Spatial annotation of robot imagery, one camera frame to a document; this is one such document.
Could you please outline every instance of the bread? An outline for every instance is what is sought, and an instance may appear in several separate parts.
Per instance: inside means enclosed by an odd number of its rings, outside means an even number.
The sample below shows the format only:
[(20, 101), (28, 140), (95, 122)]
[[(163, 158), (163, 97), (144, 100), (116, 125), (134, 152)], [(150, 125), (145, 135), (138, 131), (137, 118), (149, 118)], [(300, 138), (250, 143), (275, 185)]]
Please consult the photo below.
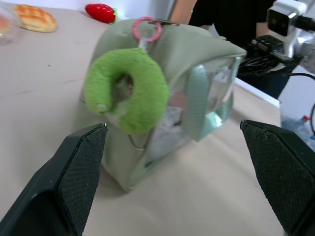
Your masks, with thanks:
[(21, 27), (37, 32), (52, 32), (57, 27), (55, 18), (47, 11), (29, 5), (16, 5), (15, 13), (21, 20)]

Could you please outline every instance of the strap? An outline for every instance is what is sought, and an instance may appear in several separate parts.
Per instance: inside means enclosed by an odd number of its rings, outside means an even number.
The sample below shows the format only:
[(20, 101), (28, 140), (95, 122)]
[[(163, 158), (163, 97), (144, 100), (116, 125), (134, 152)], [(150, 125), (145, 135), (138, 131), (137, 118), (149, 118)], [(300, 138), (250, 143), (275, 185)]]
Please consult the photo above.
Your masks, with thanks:
[[(231, 83), (234, 83), (241, 57), (237, 57), (232, 66)], [(213, 132), (230, 117), (233, 108), (233, 93), (216, 111), (207, 113), (208, 96), (212, 80), (208, 79), (203, 65), (198, 65), (190, 71), (187, 83), (187, 107), (183, 117), (183, 130), (194, 140), (199, 141)]]

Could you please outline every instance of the red object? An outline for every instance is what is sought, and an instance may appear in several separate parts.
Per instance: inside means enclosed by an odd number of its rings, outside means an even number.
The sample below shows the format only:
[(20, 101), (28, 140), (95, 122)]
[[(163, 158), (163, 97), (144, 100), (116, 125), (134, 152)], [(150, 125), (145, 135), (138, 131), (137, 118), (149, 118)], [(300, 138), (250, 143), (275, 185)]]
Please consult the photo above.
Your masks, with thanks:
[(116, 18), (114, 9), (105, 4), (88, 4), (85, 10), (91, 17), (104, 23), (113, 23)]
[(302, 117), (302, 120), (304, 120), (304, 121), (309, 121), (310, 118), (308, 118), (307, 116), (303, 116), (303, 117)]

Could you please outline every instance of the textured rubber pad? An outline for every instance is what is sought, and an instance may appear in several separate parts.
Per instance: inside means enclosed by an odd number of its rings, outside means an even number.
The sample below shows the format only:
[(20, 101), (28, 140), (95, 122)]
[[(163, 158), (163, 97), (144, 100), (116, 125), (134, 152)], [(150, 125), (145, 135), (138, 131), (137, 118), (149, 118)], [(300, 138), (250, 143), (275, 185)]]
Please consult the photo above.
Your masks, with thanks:
[(106, 132), (99, 129), (82, 140), (59, 186), (66, 213), (77, 235), (82, 235), (90, 214), (105, 136)]
[(293, 132), (241, 123), (258, 182), (289, 235), (315, 235), (315, 153)]

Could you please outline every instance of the table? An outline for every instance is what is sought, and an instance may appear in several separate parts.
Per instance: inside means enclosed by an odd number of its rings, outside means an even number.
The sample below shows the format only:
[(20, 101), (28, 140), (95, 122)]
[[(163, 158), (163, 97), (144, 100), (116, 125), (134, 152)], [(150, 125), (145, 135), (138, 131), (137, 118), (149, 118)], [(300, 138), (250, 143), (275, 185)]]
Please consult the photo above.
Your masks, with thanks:
[[(90, 58), (109, 26), (48, 9), (54, 33), (22, 30), (0, 47), (0, 219), (70, 133)], [(281, 236), (259, 187), (242, 132), (247, 118), (280, 124), (279, 109), (235, 87), (233, 115), (190, 143), (133, 192), (102, 171), (86, 236)]]

